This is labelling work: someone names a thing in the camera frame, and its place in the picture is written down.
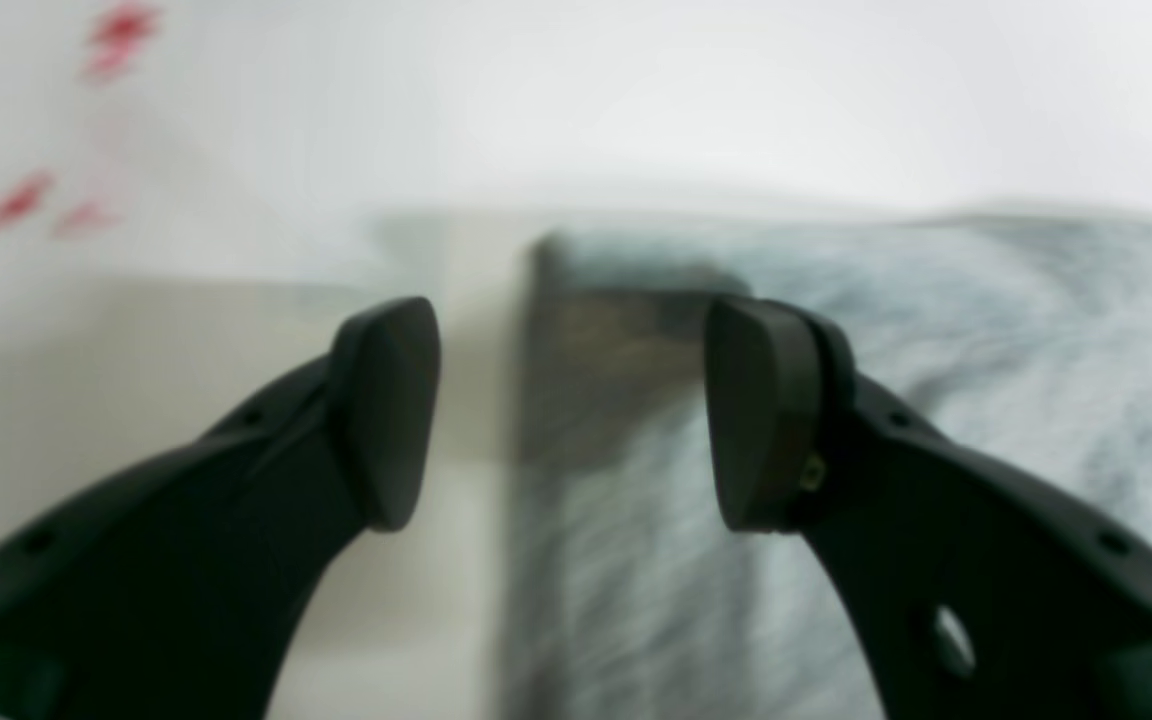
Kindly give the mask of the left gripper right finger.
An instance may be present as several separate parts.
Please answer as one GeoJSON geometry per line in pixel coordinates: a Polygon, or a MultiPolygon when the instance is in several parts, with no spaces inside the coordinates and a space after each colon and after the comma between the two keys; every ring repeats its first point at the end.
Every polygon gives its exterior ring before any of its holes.
{"type": "Polygon", "coordinates": [[[846,333],[721,296],[704,323],[723,524],[803,537],[890,719],[1152,719],[1152,544],[958,445],[846,333]]]}

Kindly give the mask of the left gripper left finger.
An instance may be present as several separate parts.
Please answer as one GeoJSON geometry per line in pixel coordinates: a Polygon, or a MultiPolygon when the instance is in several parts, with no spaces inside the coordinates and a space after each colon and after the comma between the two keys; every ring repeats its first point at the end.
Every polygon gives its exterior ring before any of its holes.
{"type": "Polygon", "coordinates": [[[425,297],[340,324],[195,441],[0,541],[0,719],[262,719],[317,585],[419,502],[442,343],[425,297]]]}

